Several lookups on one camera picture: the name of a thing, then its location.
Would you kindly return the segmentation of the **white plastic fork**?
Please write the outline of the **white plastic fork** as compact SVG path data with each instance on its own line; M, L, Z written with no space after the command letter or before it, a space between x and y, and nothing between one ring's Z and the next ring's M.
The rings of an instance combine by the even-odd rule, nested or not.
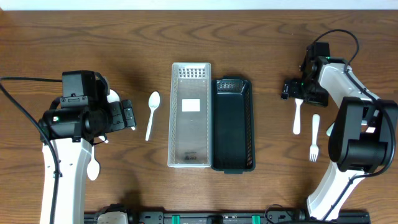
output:
M319 147L317 145L318 129L320 125L320 116L314 114L312 117L312 143L310 145L310 162L316 162L318 159Z
M331 132L332 132L332 130L333 130L334 125L335 125L335 124L332 123L331 126L327 129L327 131L326 131L326 135L327 135L327 136L331 136Z
M303 99L296 98L295 99L295 117L293 124L293 133L295 135L299 135L301 132L301 105L303 103Z

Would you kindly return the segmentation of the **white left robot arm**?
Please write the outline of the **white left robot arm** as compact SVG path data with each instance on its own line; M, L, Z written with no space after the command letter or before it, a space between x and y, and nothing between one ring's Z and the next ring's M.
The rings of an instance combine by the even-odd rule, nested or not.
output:
M83 223L85 179L95 149L94 139L136 121L130 100L66 107L56 98L42 119L50 142L44 143L44 193L41 223Z

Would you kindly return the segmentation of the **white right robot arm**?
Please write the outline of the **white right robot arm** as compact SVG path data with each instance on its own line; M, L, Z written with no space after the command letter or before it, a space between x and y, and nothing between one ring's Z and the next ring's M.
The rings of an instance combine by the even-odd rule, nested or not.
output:
M286 80L282 99L327 106L338 114L330 131L330 163L315 191L307 197L312 219L332 221L355 187L384 173L396 153L397 103L371 93L342 58L316 56L300 66L302 77Z

